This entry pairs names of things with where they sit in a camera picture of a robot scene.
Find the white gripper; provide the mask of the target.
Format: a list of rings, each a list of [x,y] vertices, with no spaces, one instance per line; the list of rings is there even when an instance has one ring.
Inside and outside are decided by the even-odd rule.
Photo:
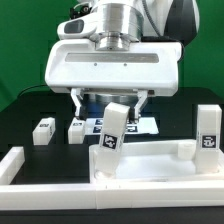
[[[50,52],[45,82],[56,92],[71,90],[79,120],[87,116],[82,89],[115,94],[128,90],[137,97],[129,121],[138,123],[150,97],[172,96],[177,91],[181,53],[178,42],[137,42],[127,51],[97,51],[88,39],[62,40]]]

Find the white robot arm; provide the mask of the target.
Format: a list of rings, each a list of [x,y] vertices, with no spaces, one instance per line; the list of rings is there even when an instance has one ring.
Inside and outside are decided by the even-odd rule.
[[[138,97],[131,119],[152,96],[178,89],[178,62],[197,35],[196,0],[78,0],[57,28],[45,82],[68,93],[75,116],[86,94]]]

